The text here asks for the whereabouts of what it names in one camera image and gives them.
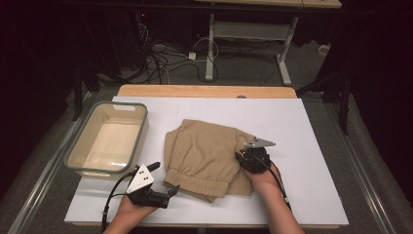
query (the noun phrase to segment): black cable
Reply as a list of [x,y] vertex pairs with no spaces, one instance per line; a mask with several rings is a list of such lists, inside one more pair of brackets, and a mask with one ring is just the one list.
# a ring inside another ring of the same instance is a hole
[[107,227],[107,214],[108,214],[108,212],[109,212],[109,203],[110,203],[110,200],[112,199],[112,197],[114,197],[113,194],[115,193],[116,188],[119,186],[119,184],[120,184],[125,178],[127,178],[127,177],[129,177],[129,176],[134,176],[135,174],[136,174],[136,170],[133,171],[133,172],[131,172],[131,173],[128,173],[128,174],[122,176],[122,177],[116,182],[115,186],[113,186],[112,191],[110,192],[109,197],[107,198],[106,205],[104,206],[104,209],[103,209],[102,224],[101,224],[101,231],[102,231],[102,233],[106,230],[106,227]]

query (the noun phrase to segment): folded garment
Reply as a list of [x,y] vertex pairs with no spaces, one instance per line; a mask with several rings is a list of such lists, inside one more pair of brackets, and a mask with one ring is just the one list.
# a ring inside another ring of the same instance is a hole
[[241,172],[235,152],[255,136],[236,128],[198,120],[182,121],[166,135],[165,183],[213,202],[225,194],[250,195],[251,184]]

